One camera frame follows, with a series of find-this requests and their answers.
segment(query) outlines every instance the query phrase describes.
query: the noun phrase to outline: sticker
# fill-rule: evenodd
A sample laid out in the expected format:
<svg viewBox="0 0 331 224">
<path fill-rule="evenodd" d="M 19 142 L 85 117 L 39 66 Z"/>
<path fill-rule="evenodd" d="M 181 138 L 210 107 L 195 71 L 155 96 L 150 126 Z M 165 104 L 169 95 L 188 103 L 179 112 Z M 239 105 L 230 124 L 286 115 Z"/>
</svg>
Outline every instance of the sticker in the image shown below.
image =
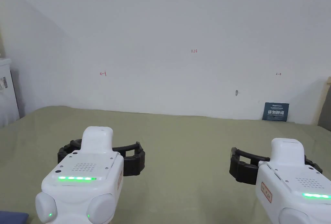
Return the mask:
<svg viewBox="0 0 331 224">
<path fill-rule="evenodd" d="M 272 202 L 272 194 L 263 182 L 261 183 L 261 191 L 263 192 L 265 197 L 268 199 L 268 201 L 270 201 L 270 203 L 271 203 Z"/>
<path fill-rule="evenodd" d="M 123 171 L 121 171 L 121 174 L 120 174 L 120 177 L 119 177 L 119 181 L 117 181 L 117 190 L 119 190 L 119 188 L 120 188 L 122 177 L 123 177 Z"/>
<path fill-rule="evenodd" d="M 5 88 L 8 88 L 7 80 L 5 77 L 0 77 L 0 91 L 3 91 Z"/>
<path fill-rule="evenodd" d="M 262 120 L 286 122 L 288 112 L 288 103 L 265 103 Z"/>
</svg>

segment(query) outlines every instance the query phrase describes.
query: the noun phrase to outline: dark blue sign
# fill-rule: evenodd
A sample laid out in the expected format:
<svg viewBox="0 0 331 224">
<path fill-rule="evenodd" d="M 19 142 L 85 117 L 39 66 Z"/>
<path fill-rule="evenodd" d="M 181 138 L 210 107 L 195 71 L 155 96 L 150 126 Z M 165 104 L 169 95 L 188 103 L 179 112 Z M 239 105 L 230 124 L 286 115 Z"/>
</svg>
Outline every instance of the dark blue sign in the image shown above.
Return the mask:
<svg viewBox="0 0 331 224">
<path fill-rule="evenodd" d="M 265 103 L 262 120 L 286 122 L 289 105 L 288 103 Z"/>
</svg>

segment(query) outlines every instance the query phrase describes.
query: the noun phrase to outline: blue cloth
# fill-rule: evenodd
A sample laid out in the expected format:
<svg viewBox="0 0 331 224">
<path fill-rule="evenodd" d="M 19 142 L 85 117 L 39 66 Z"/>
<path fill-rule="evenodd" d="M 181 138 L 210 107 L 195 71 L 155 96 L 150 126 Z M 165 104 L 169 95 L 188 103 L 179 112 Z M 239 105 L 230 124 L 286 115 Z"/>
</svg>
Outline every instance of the blue cloth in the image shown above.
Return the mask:
<svg viewBox="0 0 331 224">
<path fill-rule="evenodd" d="M 0 211 L 0 224 L 26 224 L 28 217 L 26 213 Z"/>
</svg>

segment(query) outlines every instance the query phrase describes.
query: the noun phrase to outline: robotic arm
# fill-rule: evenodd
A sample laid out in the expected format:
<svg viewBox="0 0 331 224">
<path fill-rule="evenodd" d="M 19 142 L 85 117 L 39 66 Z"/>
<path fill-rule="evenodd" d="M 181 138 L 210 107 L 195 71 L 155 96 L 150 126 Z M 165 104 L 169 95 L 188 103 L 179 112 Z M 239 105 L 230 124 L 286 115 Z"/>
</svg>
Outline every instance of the robotic arm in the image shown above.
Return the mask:
<svg viewBox="0 0 331 224">
<path fill-rule="evenodd" d="M 58 153 L 58 165 L 44 178 L 36 196 L 42 223 L 106 224 L 115 213 L 123 177 L 144 169 L 139 142 L 112 147 L 109 127 L 88 127 L 81 140 L 72 140 Z M 126 152 L 135 150 L 133 156 Z"/>
<path fill-rule="evenodd" d="M 250 164 L 240 161 L 249 158 Z M 272 140 L 270 158 L 232 148 L 230 174 L 256 185 L 255 192 L 273 224 L 331 223 L 331 181 L 304 155 L 294 139 Z"/>
</svg>

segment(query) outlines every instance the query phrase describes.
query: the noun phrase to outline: green indicator light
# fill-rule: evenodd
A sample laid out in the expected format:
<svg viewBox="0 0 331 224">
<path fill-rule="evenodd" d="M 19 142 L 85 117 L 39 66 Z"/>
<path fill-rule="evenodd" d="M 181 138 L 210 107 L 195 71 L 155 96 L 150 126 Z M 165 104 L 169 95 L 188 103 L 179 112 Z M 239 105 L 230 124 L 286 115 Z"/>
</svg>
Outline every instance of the green indicator light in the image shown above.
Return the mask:
<svg viewBox="0 0 331 224">
<path fill-rule="evenodd" d="M 97 180 L 97 178 L 90 178 L 90 177 L 58 177 L 58 179 L 68 179 L 68 180 Z"/>
<path fill-rule="evenodd" d="M 331 196 L 329 195 L 320 195 L 320 194 L 311 194 L 311 193 L 303 193 L 304 197 L 307 198 L 324 198 L 324 199 L 331 199 Z"/>
</svg>

